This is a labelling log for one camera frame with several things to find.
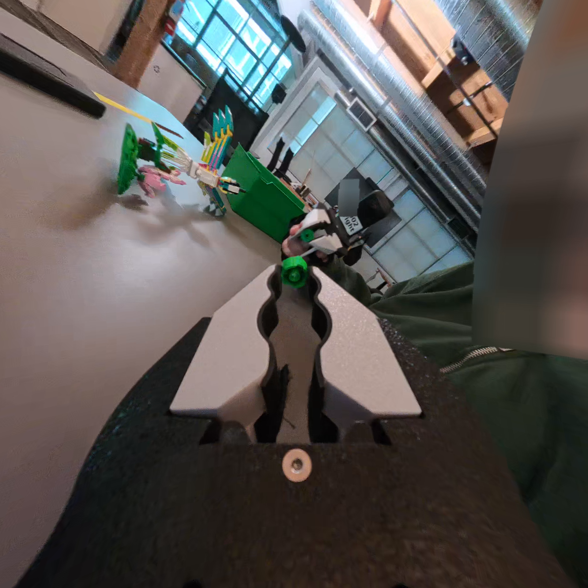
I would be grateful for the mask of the green round lego piece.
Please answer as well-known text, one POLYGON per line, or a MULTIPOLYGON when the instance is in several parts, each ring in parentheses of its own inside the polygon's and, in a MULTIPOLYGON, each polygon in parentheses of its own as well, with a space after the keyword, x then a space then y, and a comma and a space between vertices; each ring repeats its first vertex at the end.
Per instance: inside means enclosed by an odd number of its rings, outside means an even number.
POLYGON ((285 286, 294 289, 303 288, 309 276, 309 268, 306 258, 303 256, 291 256, 283 260, 281 268, 281 281, 285 286))

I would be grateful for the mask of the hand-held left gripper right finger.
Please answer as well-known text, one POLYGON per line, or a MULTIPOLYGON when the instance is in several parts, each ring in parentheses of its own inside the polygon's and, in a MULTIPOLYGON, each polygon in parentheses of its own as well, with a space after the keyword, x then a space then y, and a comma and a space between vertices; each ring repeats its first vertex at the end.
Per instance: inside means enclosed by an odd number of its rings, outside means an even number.
POLYGON ((312 328, 319 337, 308 393, 311 443, 337 443, 365 425, 387 443, 381 422, 423 410, 378 318, 320 269, 309 276, 312 328))

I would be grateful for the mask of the black flat case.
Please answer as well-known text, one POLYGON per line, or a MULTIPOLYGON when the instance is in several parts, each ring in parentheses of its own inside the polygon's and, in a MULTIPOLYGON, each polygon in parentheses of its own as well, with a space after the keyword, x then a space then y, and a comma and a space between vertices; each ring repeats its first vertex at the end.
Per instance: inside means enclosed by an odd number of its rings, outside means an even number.
POLYGON ((81 79, 4 34, 1 34, 1 73, 94 119, 105 114, 105 104, 81 79))

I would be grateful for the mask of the colourful lego feather fan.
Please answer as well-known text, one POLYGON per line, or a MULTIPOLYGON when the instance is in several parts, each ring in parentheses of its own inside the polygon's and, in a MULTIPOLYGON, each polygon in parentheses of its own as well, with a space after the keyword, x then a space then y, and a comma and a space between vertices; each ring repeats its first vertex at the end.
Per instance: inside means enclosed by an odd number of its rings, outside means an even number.
POLYGON ((212 137, 205 133, 201 161, 196 170, 197 179, 209 187, 217 187, 221 182, 219 169, 233 138, 233 116, 229 106, 213 115, 212 137))

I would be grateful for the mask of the yellow tape strip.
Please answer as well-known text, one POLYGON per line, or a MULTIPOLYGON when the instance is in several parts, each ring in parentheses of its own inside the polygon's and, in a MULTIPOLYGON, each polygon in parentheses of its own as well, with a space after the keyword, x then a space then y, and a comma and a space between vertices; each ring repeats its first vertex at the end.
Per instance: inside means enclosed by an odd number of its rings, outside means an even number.
POLYGON ((102 94, 99 94, 97 92, 94 92, 93 94, 95 95, 96 98, 98 98, 99 101, 101 101, 103 104, 105 104, 107 106, 113 107, 121 112, 124 112, 125 114, 131 115, 134 118, 137 118, 137 119, 144 121, 146 123, 151 124, 153 122, 148 117, 146 117, 142 114, 139 114, 139 113, 133 111, 132 109, 130 109, 124 105, 121 105, 121 104, 115 102, 114 100, 107 98, 106 96, 103 96, 102 94))

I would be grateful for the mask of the wide silver ventilation duct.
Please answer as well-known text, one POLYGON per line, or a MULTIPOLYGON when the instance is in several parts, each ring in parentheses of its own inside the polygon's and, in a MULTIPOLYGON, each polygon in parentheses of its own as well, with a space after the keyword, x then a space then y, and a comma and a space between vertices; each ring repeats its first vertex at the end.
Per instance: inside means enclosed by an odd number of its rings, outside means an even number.
POLYGON ((404 116, 407 126, 415 129, 412 133, 425 154, 453 182, 460 183, 477 202, 482 202, 487 174, 478 158, 363 11, 353 1, 312 4, 383 88, 387 101, 398 115, 404 116))

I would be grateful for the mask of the green storage bin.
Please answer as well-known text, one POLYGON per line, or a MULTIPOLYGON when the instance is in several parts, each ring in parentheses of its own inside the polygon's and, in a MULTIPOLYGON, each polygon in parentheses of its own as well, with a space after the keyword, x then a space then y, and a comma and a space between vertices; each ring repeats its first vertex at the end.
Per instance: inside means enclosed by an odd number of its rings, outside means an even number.
POLYGON ((305 214, 305 203, 240 144, 224 175, 240 186, 238 194, 226 195, 231 209, 278 243, 288 235, 290 222, 305 214))

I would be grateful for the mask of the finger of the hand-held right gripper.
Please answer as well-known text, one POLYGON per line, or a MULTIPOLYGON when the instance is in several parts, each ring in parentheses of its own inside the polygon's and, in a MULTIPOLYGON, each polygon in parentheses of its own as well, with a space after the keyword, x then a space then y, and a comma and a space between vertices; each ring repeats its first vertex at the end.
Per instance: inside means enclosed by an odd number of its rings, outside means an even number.
POLYGON ((303 249, 300 255, 307 260, 316 258, 318 261, 328 261, 342 248, 342 242, 337 236, 319 236, 311 241, 298 236, 298 242, 303 249))
POLYGON ((340 235, 337 227, 337 212, 334 208, 316 207, 300 221, 295 236, 340 235))

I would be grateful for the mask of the white wall vent grille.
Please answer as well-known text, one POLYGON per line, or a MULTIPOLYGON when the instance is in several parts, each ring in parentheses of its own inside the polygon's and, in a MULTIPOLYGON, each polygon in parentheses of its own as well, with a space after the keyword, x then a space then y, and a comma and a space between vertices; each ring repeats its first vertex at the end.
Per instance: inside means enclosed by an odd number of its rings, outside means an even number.
POLYGON ((357 97, 350 101, 346 112, 365 133, 368 133, 378 121, 374 113, 357 97))

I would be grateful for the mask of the narrow silver ventilation duct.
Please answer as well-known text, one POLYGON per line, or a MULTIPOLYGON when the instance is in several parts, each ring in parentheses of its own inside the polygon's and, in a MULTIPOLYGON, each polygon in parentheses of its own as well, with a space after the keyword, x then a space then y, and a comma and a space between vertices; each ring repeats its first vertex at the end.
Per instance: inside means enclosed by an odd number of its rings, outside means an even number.
POLYGON ((398 115, 387 101, 383 88, 312 3, 299 14, 298 26, 315 42, 351 90, 353 97, 343 99, 343 102, 349 105, 357 97, 377 117, 378 121, 368 132, 372 141, 386 152, 388 159, 401 167, 402 173, 419 192, 434 188, 463 222, 478 233, 483 201, 477 202, 460 183, 453 182, 430 155, 425 154, 412 133, 415 129, 407 126, 403 115, 398 115))

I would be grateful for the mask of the wooden support post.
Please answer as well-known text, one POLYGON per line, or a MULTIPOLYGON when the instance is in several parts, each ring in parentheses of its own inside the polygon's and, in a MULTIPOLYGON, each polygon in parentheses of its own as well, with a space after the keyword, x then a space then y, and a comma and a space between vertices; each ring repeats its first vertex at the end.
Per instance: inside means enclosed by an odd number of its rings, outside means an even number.
POLYGON ((143 72, 163 40, 169 1, 145 1, 130 31, 113 76, 132 89, 137 89, 143 72))

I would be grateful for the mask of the person's right forearm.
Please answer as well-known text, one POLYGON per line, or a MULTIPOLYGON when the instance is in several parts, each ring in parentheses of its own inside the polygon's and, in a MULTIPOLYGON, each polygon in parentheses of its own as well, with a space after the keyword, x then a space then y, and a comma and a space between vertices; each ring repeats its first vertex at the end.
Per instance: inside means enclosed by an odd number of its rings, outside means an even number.
POLYGON ((474 261, 396 283, 384 294, 372 292, 364 278, 340 259, 321 270, 440 367, 476 348, 472 340, 474 261))

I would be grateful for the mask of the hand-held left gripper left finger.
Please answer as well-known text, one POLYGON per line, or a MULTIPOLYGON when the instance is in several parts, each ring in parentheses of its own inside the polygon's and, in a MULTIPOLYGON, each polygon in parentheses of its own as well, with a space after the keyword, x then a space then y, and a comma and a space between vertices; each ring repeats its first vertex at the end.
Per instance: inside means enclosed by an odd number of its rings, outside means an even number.
POLYGON ((281 267, 271 265, 213 314, 170 405, 174 416, 235 422, 253 442, 276 442, 282 376, 270 336, 281 293, 281 267))

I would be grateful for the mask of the large grid window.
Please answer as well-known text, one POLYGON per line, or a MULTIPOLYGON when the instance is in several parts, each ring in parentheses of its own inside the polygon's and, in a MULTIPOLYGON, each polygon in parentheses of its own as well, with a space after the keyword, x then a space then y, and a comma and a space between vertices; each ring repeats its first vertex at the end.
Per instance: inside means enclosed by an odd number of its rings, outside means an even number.
POLYGON ((205 83, 219 79, 254 112, 270 109, 271 93, 295 80, 295 58, 277 1, 185 1, 165 44, 205 83))

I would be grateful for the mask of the person's green jacket torso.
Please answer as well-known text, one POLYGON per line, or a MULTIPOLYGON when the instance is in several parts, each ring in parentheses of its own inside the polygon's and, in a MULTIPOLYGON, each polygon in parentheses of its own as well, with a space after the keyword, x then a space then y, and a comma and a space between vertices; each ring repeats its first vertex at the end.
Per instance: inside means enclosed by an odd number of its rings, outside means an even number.
POLYGON ((437 363, 489 429, 562 568, 587 587, 587 360, 485 347, 437 363))

